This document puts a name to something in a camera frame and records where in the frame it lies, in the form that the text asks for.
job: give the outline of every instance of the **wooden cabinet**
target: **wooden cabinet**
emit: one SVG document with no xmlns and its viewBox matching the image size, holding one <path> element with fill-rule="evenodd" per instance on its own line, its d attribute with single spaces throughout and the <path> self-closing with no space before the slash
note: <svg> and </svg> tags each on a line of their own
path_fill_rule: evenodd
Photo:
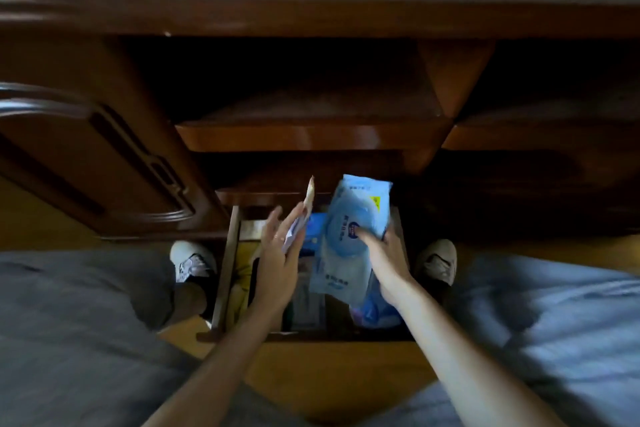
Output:
<svg viewBox="0 0 640 427">
<path fill-rule="evenodd" d="M 226 232 L 226 212 L 116 44 L 6 34 L 0 53 L 0 173 L 104 237 Z"/>
</svg>

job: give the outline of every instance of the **gray pants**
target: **gray pants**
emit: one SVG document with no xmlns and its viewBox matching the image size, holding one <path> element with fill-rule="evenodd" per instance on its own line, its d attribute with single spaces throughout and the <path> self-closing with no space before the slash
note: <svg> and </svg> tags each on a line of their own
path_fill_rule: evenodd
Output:
<svg viewBox="0 0 640 427">
<path fill-rule="evenodd" d="M 3 426 L 138 427 L 198 361 L 158 339 L 167 257 L 140 250 L 0 253 Z M 569 425 L 629 426 L 640 409 L 640 280 L 482 256 L 453 317 Z M 304 425 L 244 386 L 227 425 Z M 436 383 L 367 425 L 461 425 Z"/>
</svg>

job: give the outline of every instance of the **person's left hand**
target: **person's left hand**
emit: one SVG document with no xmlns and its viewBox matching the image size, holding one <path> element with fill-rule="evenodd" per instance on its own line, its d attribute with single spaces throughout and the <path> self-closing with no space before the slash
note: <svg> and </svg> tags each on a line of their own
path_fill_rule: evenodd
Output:
<svg viewBox="0 0 640 427">
<path fill-rule="evenodd" d="M 293 208 L 291 213 L 280 223 L 278 218 L 282 208 L 277 206 L 262 229 L 262 253 L 258 263 L 255 297 L 252 306 L 268 308 L 274 314 L 282 315 L 289 304 L 298 281 L 298 257 L 305 240 L 305 229 L 300 230 L 287 255 L 282 253 L 282 245 L 287 232 L 296 218 L 305 211 L 302 202 Z"/>
</svg>

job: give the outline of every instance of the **logo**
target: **logo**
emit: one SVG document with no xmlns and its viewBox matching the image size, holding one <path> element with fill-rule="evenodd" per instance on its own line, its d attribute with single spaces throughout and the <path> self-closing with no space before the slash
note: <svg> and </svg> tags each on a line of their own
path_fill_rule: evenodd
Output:
<svg viewBox="0 0 640 427">
<path fill-rule="evenodd" d="M 349 223 L 349 238 L 358 238 L 358 236 L 356 235 L 356 228 L 358 228 L 359 226 L 360 225 L 355 221 L 351 221 Z"/>
</svg>

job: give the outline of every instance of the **person's right hand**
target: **person's right hand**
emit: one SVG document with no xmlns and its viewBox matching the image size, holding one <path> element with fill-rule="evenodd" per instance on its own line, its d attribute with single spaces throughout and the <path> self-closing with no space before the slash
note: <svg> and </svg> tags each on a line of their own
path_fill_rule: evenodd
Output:
<svg viewBox="0 0 640 427">
<path fill-rule="evenodd" d="M 387 231 L 378 240 L 371 232 L 358 228 L 356 235 L 369 247 L 371 267 L 380 281 L 380 291 L 385 301 L 392 306 L 398 306 L 399 296 L 404 286 L 413 281 L 409 265 L 404 258 L 402 242 L 389 222 Z"/>
</svg>

